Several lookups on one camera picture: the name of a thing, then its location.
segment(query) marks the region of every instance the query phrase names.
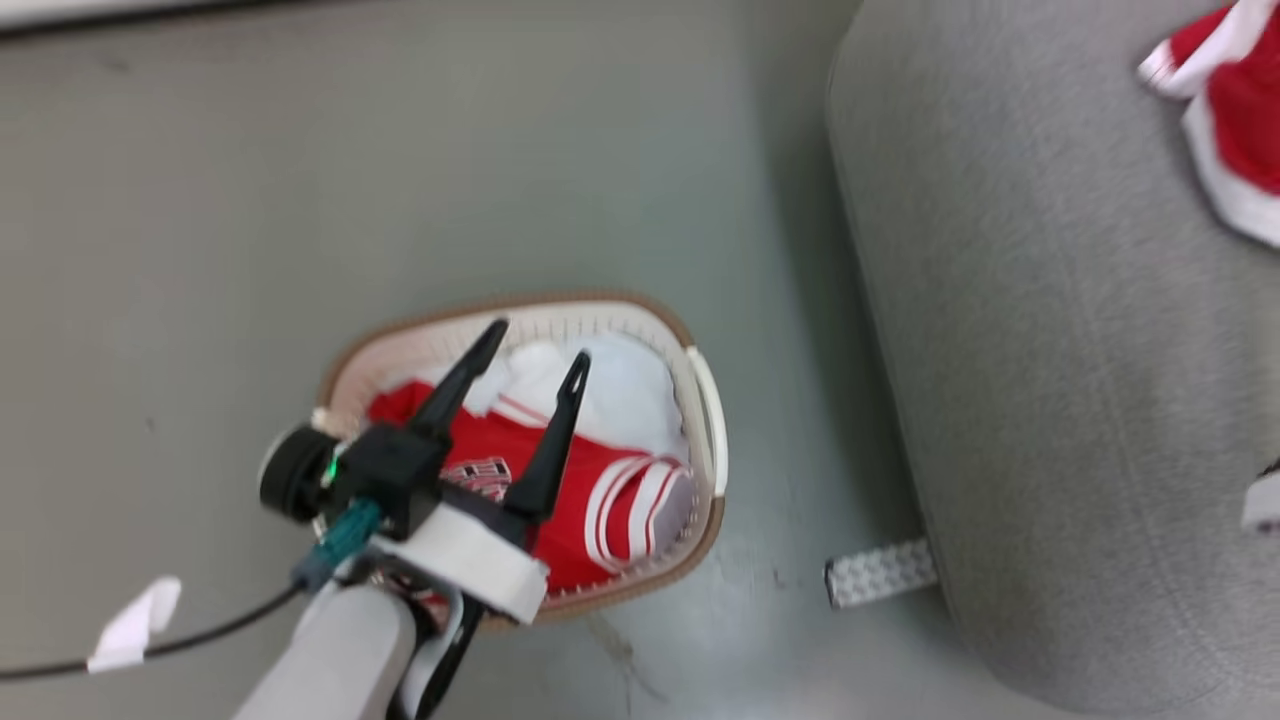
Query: concrete floor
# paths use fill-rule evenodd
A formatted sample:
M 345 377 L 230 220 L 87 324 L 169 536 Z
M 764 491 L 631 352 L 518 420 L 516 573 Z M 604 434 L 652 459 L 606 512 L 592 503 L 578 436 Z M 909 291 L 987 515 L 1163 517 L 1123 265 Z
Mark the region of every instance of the concrete floor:
M 607 286 L 713 364 L 723 533 L 671 589 L 477 641 L 443 717 L 1065 717 L 936 593 L 827 607 L 827 557 L 920 532 L 822 123 L 855 5 L 371 0 L 0 45 L 0 664 L 83 655 L 160 573 L 179 632 L 274 593 L 306 537 L 255 469 L 352 336 Z M 296 611 L 0 716 L 227 717 Z

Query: red santa hat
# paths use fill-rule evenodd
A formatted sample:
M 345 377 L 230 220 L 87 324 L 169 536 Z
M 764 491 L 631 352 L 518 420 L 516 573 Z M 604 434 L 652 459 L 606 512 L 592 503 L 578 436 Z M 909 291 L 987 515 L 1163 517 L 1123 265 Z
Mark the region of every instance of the red santa hat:
M 1235 229 L 1280 247 L 1280 0 L 1240 0 L 1162 42 L 1139 76 L 1190 99 L 1201 181 Z

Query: teal connector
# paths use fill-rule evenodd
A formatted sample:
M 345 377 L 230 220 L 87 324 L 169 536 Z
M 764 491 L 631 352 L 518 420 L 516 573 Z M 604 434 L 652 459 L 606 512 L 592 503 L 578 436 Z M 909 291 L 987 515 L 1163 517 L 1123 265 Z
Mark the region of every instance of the teal connector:
M 365 547 L 381 523 L 383 511 L 376 502 L 352 502 L 302 562 L 293 568 L 293 582 L 303 584 L 308 593 L 319 592 L 338 565 Z

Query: laundry basket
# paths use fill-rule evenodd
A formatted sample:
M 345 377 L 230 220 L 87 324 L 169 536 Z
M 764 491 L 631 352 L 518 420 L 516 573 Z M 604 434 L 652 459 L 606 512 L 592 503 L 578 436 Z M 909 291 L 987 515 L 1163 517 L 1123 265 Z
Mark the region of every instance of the laundry basket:
M 511 322 L 503 347 L 612 331 L 640 340 L 664 357 L 684 415 L 696 486 L 685 530 L 666 553 L 641 560 L 608 582 L 548 594 L 536 621 L 590 612 L 686 575 L 719 534 L 728 482 L 728 439 L 707 361 L 684 323 L 652 300 L 617 292 L 503 299 L 381 328 L 353 343 L 334 363 L 320 388 L 321 411 L 316 416 L 326 430 L 352 436 L 358 418 L 388 382 L 420 368 L 453 363 L 497 318 Z

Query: red garment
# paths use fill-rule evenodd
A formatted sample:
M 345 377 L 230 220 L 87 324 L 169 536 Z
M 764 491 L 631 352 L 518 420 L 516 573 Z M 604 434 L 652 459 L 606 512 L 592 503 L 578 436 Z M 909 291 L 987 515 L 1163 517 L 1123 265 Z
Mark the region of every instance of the red garment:
M 378 396 L 366 415 L 371 421 L 403 424 L 431 391 L 422 382 L 406 383 Z M 524 474 L 543 436 L 541 428 L 495 411 L 475 416 L 466 409 L 458 411 L 451 433 L 453 451 L 444 478 L 497 501 Z M 687 469 L 673 459 L 575 436 L 556 512 L 532 550 L 550 569 L 548 589 L 608 580 L 632 560 L 659 551 L 664 533 L 659 529 L 655 536 L 657 515 L 682 478 L 687 479 Z M 672 510 L 678 511 L 678 503 Z
M 1280 196 L 1280 9 L 1248 56 L 1213 70 L 1208 97 L 1222 160 Z
M 1222 20 L 1226 19 L 1226 14 L 1230 12 L 1231 6 L 1224 5 L 1185 28 L 1175 32 L 1174 36 L 1169 38 L 1169 49 L 1174 63 L 1178 67 L 1185 65 L 1187 60 L 1190 60 L 1192 55 L 1199 50 L 1201 45 L 1203 45 L 1204 41 L 1213 35 L 1213 31 L 1217 29 L 1217 26 L 1222 24 Z

